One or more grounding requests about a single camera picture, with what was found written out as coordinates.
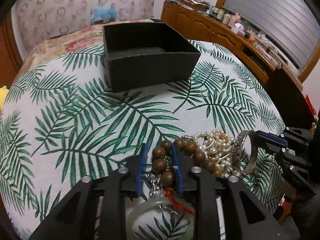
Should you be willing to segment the pale green jade bangle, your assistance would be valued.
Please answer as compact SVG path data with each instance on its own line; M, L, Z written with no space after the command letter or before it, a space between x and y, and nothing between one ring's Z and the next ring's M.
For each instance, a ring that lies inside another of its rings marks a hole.
M151 198L126 215L127 239L193 239L195 217L167 197Z

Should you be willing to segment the silver metal bangle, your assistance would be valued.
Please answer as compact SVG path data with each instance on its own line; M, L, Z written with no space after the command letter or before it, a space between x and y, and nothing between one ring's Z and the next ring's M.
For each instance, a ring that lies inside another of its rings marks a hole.
M232 149L232 168L241 175L252 173L258 159L258 147L253 143L255 131L245 130L238 134Z

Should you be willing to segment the black jewelry box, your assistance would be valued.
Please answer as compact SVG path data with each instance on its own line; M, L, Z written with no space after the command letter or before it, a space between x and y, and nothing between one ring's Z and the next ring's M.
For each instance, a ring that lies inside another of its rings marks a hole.
M188 80L201 53L163 22L103 27L105 72L112 92Z

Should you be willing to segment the palm leaf print cloth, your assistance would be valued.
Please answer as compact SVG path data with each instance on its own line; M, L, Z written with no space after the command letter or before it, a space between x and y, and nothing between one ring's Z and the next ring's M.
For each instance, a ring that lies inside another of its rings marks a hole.
M112 93L98 44L47 60L10 88L1 111L1 197L28 239L83 177L107 176L163 140L285 124L259 81L225 47L193 41L201 56L187 81Z

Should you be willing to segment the pink tissue box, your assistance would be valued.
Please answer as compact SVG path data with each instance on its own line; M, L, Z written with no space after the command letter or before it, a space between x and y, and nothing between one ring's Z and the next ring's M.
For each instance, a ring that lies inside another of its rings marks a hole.
M245 32L244 32L244 26L241 23L235 23L232 28L231 31L237 35L240 35L242 37L245 36Z

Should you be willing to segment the grey window blind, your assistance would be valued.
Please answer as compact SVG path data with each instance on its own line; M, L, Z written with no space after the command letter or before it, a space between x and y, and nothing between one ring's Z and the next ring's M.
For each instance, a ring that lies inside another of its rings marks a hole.
M226 0L224 7L267 33L300 69L319 41L319 24L303 0Z

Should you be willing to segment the wooden sideboard cabinet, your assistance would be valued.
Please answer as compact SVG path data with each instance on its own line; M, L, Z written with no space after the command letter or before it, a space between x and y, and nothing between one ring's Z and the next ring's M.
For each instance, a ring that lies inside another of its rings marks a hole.
M301 82L287 66L283 66L281 69L272 66L248 39L236 35L226 25L211 17L188 10L178 4L164 2L161 21L173 27L187 39L224 46L244 63L262 83L266 83L275 74L283 72L299 91L303 90Z

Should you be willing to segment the floral bed quilt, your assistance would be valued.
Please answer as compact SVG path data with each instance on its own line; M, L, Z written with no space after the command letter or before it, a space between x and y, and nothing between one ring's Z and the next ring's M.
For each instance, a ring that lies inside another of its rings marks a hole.
M40 42L24 59L22 73L24 74L57 57L103 44L103 27L105 25L92 25L71 34Z

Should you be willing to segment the yellow pikachu plush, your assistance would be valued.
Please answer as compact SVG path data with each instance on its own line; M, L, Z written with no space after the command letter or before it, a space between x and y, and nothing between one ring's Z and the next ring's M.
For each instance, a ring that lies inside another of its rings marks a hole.
M6 86L3 86L2 88L0 88L0 109L1 111L3 110L3 105L5 102L5 99L7 97L9 90L7 89Z

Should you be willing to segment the blue plush toy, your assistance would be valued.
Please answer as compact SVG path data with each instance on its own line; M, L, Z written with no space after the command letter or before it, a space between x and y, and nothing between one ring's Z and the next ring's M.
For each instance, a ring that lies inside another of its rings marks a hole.
M93 11L93 16L91 18L91 24L94 25L96 22L107 22L109 20L115 20L117 17L117 12L113 8L95 8Z

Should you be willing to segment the patterned lace curtain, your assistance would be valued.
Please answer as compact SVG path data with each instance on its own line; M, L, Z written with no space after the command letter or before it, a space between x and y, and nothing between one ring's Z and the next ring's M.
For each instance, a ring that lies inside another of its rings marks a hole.
M95 11L127 21L153 17L156 0L17 0L15 16L21 45L30 51L37 43L91 25Z

